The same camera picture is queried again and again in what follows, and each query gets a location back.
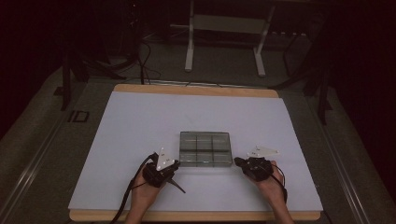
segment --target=black cable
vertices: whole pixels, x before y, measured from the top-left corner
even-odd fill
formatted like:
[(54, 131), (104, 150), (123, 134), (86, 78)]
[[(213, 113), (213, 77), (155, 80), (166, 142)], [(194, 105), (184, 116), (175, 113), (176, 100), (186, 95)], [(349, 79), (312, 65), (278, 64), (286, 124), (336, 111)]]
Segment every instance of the black cable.
[(131, 191), (132, 189), (135, 189), (135, 188), (137, 188), (137, 187), (143, 185), (143, 184), (146, 184), (146, 183), (143, 183), (143, 184), (141, 184), (141, 185), (139, 185), (139, 186), (133, 187), (134, 181), (136, 180), (136, 177), (137, 177), (137, 175), (140, 173), (140, 171), (142, 170), (143, 166), (146, 164), (146, 162), (147, 162), (148, 160), (153, 160), (153, 159), (154, 159), (154, 154), (151, 154), (151, 155), (149, 155), (149, 156), (142, 162), (142, 164), (139, 166), (139, 169), (137, 170), (136, 174), (134, 175), (134, 178), (131, 180), (131, 182), (129, 182), (128, 188), (125, 190), (124, 196), (123, 196), (123, 198), (122, 198), (122, 203), (121, 203), (120, 209), (119, 209), (119, 211), (117, 212), (117, 214), (114, 216), (113, 220), (111, 220), (110, 224), (114, 224), (114, 223), (119, 219), (119, 217), (120, 217), (120, 215), (121, 215), (121, 213), (122, 213), (122, 211), (123, 211), (123, 208), (125, 207), (125, 204), (126, 204), (126, 201), (127, 201), (127, 199), (128, 199), (128, 196), (129, 196), (130, 191)]
[(280, 173), (283, 175), (283, 184), (280, 182), (280, 180), (278, 180), (273, 174), (270, 174), (266, 169), (264, 169), (262, 166), (259, 166), (260, 168), (262, 168), (263, 170), (264, 170), (264, 172), (266, 172), (269, 176), (271, 176), (275, 181), (276, 181), (276, 183), (282, 188), (282, 191), (283, 191), (283, 199), (285, 200), (285, 202), (288, 200), (288, 191), (286, 190), (286, 188), (285, 188), (285, 180), (286, 180), (286, 178), (285, 178), (285, 175), (283, 174), (283, 171), (281, 170), (281, 169), (279, 169), (279, 167), (277, 167), (277, 166), (275, 166), (279, 171), (280, 171)]
[(276, 165), (273, 165), (273, 166), (275, 166), (280, 171), (280, 173), (282, 174), (282, 176), (283, 176), (283, 187), (286, 187), (286, 177), (283, 174), (283, 171), (278, 166), (276, 166)]
[(329, 219), (330, 224), (332, 224), (332, 219), (330, 218), (329, 214), (325, 210), (323, 210), (324, 215), (326, 216), (327, 219)]

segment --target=hand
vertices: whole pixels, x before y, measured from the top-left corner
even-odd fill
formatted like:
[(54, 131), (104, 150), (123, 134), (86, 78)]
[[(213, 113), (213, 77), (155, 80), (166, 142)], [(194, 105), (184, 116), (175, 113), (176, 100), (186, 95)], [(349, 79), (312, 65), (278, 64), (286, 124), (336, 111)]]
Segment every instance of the hand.
[(155, 188), (148, 183), (146, 183), (145, 178), (143, 177), (143, 170), (146, 165), (143, 166), (142, 170), (136, 177), (134, 181), (134, 189), (132, 189), (132, 201), (131, 201), (131, 209), (141, 207), (146, 210), (155, 202), (157, 195), (160, 193), (161, 189), (165, 185), (165, 183), (159, 188)]
[[(283, 176), (276, 168), (276, 162), (271, 161), (274, 165), (273, 176), (283, 184)], [(250, 181), (257, 186), (262, 196), (267, 200), (274, 210), (275, 219), (278, 224), (292, 224), (294, 223), (289, 213), (288, 207), (286, 206), (282, 186), (277, 183), (271, 176), (267, 179), (257, 182), (250, 178)]]
[[(271, 161), (271, 164), (273, 164), (274, 167), (273, 176), (281, 184), (283, 184), (283, 176), (276, 168), (276, 161)], [(265, 200), (267, 200), (268, 203), (277, 203), (278, 201), (284, 201), (282, 187), (279, 186), (279, 183), (277, 183), (271, 176), (260, 182), (257, 182), (251, 178), (250, 180), (251, 182), (253, 182), (253, 184), (257, 186), (259, 191), (262, 193), (262, 196), (265, 198)]]
[(131, 210), (125, 220), (125, 223), (128, 224), (140, 223), (143, 215), (145, 215), (146, 211), (154, 204), (157, 195), (160, 193), (163, 186), (165, 186), (165, 183), (163, 183), (159, 188), (155, 188), (146, 183), (143, 177), (143, 169), (145, 167), (146, 165), (143, 166), (134, 181), (134, 189), (132, 189), (131, 192)]

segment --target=transparent container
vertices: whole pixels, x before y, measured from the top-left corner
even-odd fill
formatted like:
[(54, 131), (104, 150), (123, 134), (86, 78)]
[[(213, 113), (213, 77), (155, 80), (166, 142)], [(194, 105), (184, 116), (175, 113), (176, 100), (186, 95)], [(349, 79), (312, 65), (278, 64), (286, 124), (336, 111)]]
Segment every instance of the transparent container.
[(180, 166), (227, 167), (233, 164), (230, 135), (215, 132), (181, 132)]

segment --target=gray carpet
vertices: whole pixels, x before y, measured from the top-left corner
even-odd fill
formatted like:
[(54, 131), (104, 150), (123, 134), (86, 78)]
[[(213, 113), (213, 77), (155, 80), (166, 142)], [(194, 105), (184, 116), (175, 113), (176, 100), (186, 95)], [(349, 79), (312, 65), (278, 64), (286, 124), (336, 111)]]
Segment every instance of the gray carpet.
[[(142, 47), (142, 57), (149, 55), (146, 66), (150, 81), (146, 82), (156, 84), (160, 81), (179, 81), (182, 83), (177, 84), (182, 85), (205, 82), (216, 84), (215, 86), (220, 84), (265, 88), (288, 78), (282, 61), (282, 51), (272, 48), (278, 43), (288, 42), (287, 38), (281, 38), (286, 37), (273, 36), (266, 42), (266, 49), (262, 54), (268, 73), (265, 78), (257, 77), (253, 52), (249, 48), (210, 48), (198, 43), (195, 47), (193, 70), (185, 73), (186, 45), (154, 43), (152, 39), (147, 39), (151, 47), (150, 55), (148, 48)], [(120, 74), (128, 77), (125, 81), (127, 83), (139, 82), (136, 79), (139, 76), (138, 66)], [(100, 75), (93, 75), (86, 85), (73, 82), (73, 102), (67, 111), (61, 112), (62, 99), (52, 95), (60, 85), (60, 80), (61, 70), (46, 81), (0, 142), (2, 206), (30, 160), (37, 151), (45, 148), (45, 153), (40, 154), (41, 162), (36, 167), (30, 188), (26, 188), (25, 193), (17, 197), (7, 223), (67, 221), (67, 205), (106, 108), (109, 94), (120, 83)], [(315, 112), (318, 99), (316, 96), (303, 96), (303, 85), (304, 82), (296, 83), (279, 94), (290, 112), (308, 167), (318, 187), (319, 197), (332, 222), (396, 223), (395, 205), (373, 169), (359, 136), (336, 97), (336, 92), (330, 90), (329, 103), (332, 110), (326, 112), (328, 125), (322, 126)], [(67, 122), (71, 110), (89, 111), (88, 122)], [(363, 211), (356, 211), (358, 206), (353, 204), (356, 197)], [(318, 221), (298, 223), (330, 223), (330, 220), (322, 214)]]

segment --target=wooden table edge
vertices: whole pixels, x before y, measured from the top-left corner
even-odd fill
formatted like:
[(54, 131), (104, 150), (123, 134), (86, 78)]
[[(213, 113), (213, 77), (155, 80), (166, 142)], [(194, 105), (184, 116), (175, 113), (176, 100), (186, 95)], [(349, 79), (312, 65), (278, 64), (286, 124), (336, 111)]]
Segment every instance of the wooden table edge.
[(114, 88), (114, 91), (160, 93), (160, 94), (182, 94), (182, 95), (279, 98), (279, 95), (274, 90), (226, 88), (226, 87), (223, 88), (223, 87), (118, 84)]
[[(109, 221), (117, 211), (110, 210), (70, 210), (74, 221)], [(128, 211), (123, 211), (119, 220), (125, 220)], [(293, 220), (318, 220), (320, 211), (290, 212)], [(142, 221), (181, 222), (181, 221), (265, 221), (274, 220), (273, 212), (157, 212), (147, 211)]]

